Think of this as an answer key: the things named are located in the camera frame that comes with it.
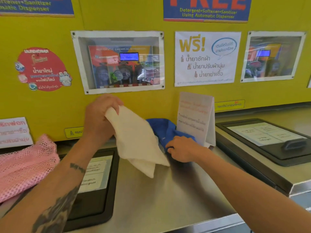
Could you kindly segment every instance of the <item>yellow warning label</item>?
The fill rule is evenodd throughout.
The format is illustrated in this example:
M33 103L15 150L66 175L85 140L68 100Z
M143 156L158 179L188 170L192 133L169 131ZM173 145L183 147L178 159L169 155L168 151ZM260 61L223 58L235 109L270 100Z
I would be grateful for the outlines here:
M215 112L243 109L245 100L215 102Z
M84 127L65 128L65 135L67 138L82 137Z

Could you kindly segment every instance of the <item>blue cloth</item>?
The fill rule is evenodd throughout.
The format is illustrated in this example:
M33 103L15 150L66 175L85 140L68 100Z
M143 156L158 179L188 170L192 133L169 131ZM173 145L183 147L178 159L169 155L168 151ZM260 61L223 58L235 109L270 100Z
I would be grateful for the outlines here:
M168 119L147 119L147 122L153 129L154 134L159 138L165 151L167 151L167 148L165 148L166 144L173 140L174 136L185 136L195 141L194 136L177 131L176 125Z

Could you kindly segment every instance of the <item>white towel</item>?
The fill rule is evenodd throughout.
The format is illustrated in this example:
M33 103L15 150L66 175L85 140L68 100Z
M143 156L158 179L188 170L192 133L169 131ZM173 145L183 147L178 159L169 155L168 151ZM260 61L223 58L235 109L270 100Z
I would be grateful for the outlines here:
M159 148L158 138L146 120L125 106L119 108L119 115L113 108L106 112L116 132L119 156L153 178L156 164L170 166Z

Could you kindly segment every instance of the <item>stainless steel counter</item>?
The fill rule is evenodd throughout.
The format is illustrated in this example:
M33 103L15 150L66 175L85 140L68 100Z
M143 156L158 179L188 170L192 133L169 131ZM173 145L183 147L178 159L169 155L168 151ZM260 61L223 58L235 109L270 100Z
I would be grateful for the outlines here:
M311 108L288 108L282 110L272 110L243 114L236 112L233 116L218 117L216 123L243 119L260 118L271 123L286 127L288 129L311 136ZM259 170L271 181L281 187L286 194L294 196L311 191L311 163L305 163L290 167L277 165L251 149L247 145L230 136L220 128L216 127L216 132L230 141L233 145L241 149L240 156L250 165Z
M237 166L219 148L215 147L213 152ZM243 223L200 166L174 160L170 163L171 167L156 165L151 179L120 159L112 218L107 223L72 232L201 233Z

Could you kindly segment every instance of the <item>yellow wall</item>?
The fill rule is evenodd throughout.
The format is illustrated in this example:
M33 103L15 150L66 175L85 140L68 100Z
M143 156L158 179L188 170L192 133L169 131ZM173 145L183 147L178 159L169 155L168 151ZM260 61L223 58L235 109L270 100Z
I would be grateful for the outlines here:
M64 129L83 126L85 106L96 95L85 95L73 49L71 30L158 30L165 33L165 90L117 95L143 118L176 122L179 92L208 94L215 101L245 100L245 108L311 101L311 35L307 34L295 78L240 83L247 32L308 31L311 0L252 0L248 23L164 22L163 0L72 0L75 18L0 17L0 119L26 117L37 139L47 133L65 140ZM234 83L174 87L175 31L241 31ZM71 74L72 86L53 92L31 91L20 83L14 62L23 49L48 48Z

